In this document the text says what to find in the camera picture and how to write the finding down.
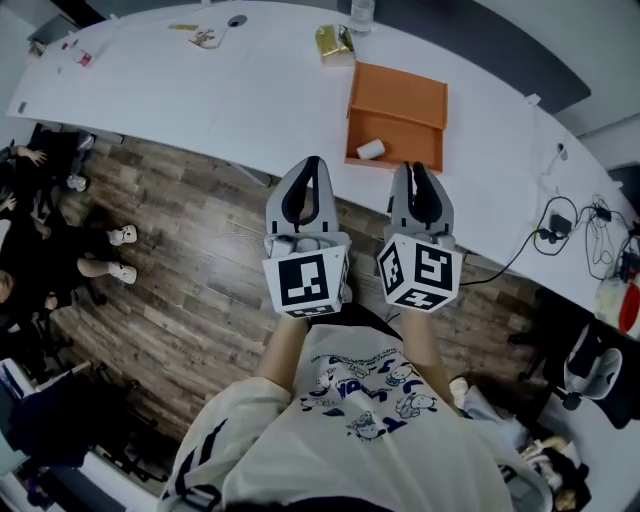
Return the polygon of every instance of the gold package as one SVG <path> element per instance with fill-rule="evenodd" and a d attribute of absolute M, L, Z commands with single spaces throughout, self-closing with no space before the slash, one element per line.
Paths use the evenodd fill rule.
<path fill-rule="evenodd" d="M 349 29 L 344 25 L 323 25 L 316 30 L 316 44 L 325 66 L 354 66 L 356 54 Z"/>

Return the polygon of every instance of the orange box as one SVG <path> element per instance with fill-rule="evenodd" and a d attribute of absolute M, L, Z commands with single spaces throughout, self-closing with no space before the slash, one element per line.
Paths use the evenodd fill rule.
<path fill-rule="evenodd" d="M 356 62 L 349 99 L 348 164 L 396 170 L 404 161 L 442 172 L 447 84 Z M 360 160 L 356 149 L 380 139 L 385 153 Z"/>

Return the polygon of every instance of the water bottle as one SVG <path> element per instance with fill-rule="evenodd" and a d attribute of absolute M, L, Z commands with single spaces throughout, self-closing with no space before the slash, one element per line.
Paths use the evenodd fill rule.
<path fill-rule="evenodd" d="M 376 0 L 352 0 L 351 2 L 351 31 L 354 34 L 368 34 L 373 27 L 373 11 Z"/>

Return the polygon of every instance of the white t-shirt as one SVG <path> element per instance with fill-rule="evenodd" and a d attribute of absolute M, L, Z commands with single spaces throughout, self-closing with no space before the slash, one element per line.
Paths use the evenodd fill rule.
<path fill-rule="evenodd" d="M 551 510 L 515 450 L 455 414 L 393 337 L 315 326 L 295 390 L 255 377 L 216 396 L 185 437 L 158 510 L 326 497 L 396 512 Z"/>

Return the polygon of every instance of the cardboard box lid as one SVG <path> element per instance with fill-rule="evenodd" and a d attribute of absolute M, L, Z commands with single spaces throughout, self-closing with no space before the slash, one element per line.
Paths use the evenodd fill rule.
<path fill-rule="evenodd" d="M 356 62 L 349 108 L 444 130 L 447 127 L 447 84 Z"/>

